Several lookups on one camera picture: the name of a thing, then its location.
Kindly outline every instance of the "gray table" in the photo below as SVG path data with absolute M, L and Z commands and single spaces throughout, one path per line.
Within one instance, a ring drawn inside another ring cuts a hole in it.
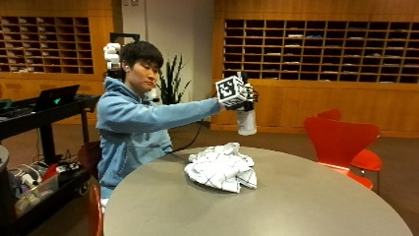
M 177 152 L 188 159 L 203 148 Z M 299 156 L 243 147 L 259 189 L 239 194 L 191 181 L 167 155 L 123 180 L 106 212 L 106 235 L 405 236 L 412 231 L 385 200 L 353 179 Z

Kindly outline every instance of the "chair seat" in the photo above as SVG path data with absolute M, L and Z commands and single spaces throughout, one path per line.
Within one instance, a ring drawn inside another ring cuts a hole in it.
M 364 149 L 352 161 L 352 165 L 361 169 L 381 171 L 382 161 L 373 151 Z

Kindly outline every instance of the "hoodie sleeve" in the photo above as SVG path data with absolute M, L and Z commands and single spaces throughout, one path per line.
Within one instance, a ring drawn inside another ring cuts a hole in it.
M 173 105 L 135 104 L 118 96 L 103 97 L 98 128 L 116 133 L 152 133 L 191 124 L 220 112 L 215 98 Z

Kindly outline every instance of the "person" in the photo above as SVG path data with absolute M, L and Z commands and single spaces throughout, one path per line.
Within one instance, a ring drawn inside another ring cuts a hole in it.
M 124 77 L 106 78 L 98 104 L 103 159 L 99 163 L 102 202 L 142 165 L 172 151 L 168 129 L 188 125 L 225 110 L 216 98 L 158 105 L 147 96 L 156 87 L 164 58 L 147 42 L 128 43 L 120 53 Z

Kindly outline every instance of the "blue hoodie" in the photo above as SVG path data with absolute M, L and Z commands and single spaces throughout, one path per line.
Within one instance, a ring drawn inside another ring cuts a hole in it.
M 128 174 L 172 151 L 168 129 L 200 121 L 220 112 L 215 98 L 158 105 L 142 99 L 126 84 L 106 78 L 98 104 L 98 129 L 103 160 L 99 164 L 102 198 L 108 199 Z

